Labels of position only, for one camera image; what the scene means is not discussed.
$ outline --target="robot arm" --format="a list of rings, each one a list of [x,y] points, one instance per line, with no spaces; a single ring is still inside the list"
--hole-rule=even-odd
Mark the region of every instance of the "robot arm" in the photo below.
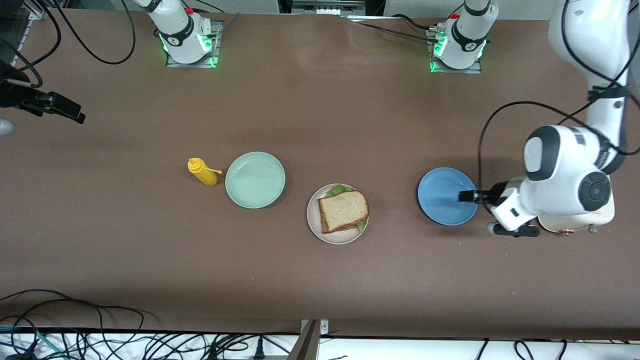
[[[211,20],[184,9],[179,0],[134,0],[160,31],[164,50],[178,63],[190,64],[212,51]]]
[[[480,57],[486,36],[498,17],[494,0],[465,0],[459,17],[439,24],[447,34],[433,55],[452,69],[467,69]]]
[[[18,108],[38,117],[44,113],[69,118],[78,124],[84,123],[81,106],[57,92],[42,92],[30,86],[29,77],[20,70],[0,60],[0,108]],[[2,119],[2,133],[13,133],[13,122]]]
[[[576,57],[587,66],[614,79],[629,59],[627,0],[578,0],[568,4],[566,40]],[[601,98],[587,109],[585,127],[543,126],[524,146],[527,176],[513,179],[501,193],[491,212],[508,231],[517,231],[538,215],[570,216],[590,213],[606,205],[611,196],[609,174],[623,161],[610,144],[626,147],[623,132],[625,94],[611,82],[585,69],[564,45],[561,21],[564,1],[557,0],[549,24],[554,50],[585,75],[590,94]],[[627,85],[627,71],[618,79]]]

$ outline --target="blue plate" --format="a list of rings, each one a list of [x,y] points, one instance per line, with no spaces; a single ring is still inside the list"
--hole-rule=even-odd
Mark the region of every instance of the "blue plate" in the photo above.
[[[458,202],[458,193],[475,189],[473,181],[463,172],[449,167],[435,168],[420,180],[418,202],[433,221],[442,225],[461,225],[474,216],[478,205]]]

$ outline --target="white plate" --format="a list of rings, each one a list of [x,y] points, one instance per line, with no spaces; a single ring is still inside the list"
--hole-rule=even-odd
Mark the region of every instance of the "white plate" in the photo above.
[[[361,233],[357,227],[344,231],[336,231],[335,233],[331,234],[322,233],[322,220],[320,216],[320,205],[318,203],[318,199],[322,199],[326,195],[326,193],[328,193],[329,190],[331,190],[336,185],[338,184],[323,186],[322,188],[320,188],[320,190],[316,191],[313,196],[311,196],[309,205],[307,205],[307,222],[309,223],[311,231],[313,231],[320,240],[334,245],[342,245],[352,242],[353,240],[359,238],[363,233]],[[347,184],[343,185],[353,188],[353,186]]]

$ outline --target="metal plate base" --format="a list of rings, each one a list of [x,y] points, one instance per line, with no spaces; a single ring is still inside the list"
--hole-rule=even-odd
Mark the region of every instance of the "metal plate base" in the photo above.
[[[309,319],[302,319],[300,322],[300,332],[305,329],[305,325],[309,322]],[[320,319],[320,335],[327,335],[329,333],[329,319]]]
[[[218,67],[218,56],[220,55],[220,42],[222,38],[222,29],[223,21],[211,21],[211,41],[213,42],[211,46],[211,52],[202,57],[202,59],[190,63],[183,64],[175,61],[169,54],[166,56],[166,66],[167,67],[193,67],[198,69],[211,69],[213,67]]]
[[[430,31],[426,31],[427,37],[435,39],[436,36]],[[452,69],[445,65],[440,58],[433,54],[435,44],[429,42],[429,62],[431,63],[431,72],[450,72],[453,74],[482,74],[482,68],[480,67],[480,60],[476,60],[471,67],[467,69]]]

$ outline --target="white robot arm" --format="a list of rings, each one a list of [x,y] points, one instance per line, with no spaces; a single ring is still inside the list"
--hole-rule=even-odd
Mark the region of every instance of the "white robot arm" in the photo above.
[[[164,50],[176,61],[194,63],[212,51],[211,20],[184,9],[179,0],[134,0],[160,31]]]
[[[609,202],[609,174],[623,161],[611,145],[626,148],[623,118],[625,97],[630,92],[626,88],[627,70],[623,69],[630,56],[628,6],[628,0],[556,1],[549,41],[563,59],[585,75],[589,94],[594,96],[586,124],[598,134],[580,126],[543,126],[529,136],[524,146],[527,176],[502,185],[503,191],[491,208],[507,231],[518,231],[538,215],[586,214]],[[582,64],[571,56],[565,43]],[[592,70],[609,79],[620,74],[619,86],[610,86],[611,80]]]
[[[459,17],[450,17],[442,26],[447,34],[433,56],[452,69],[467,69],[480,57],[486,36],[498,17],[494,0],[465,0]]]

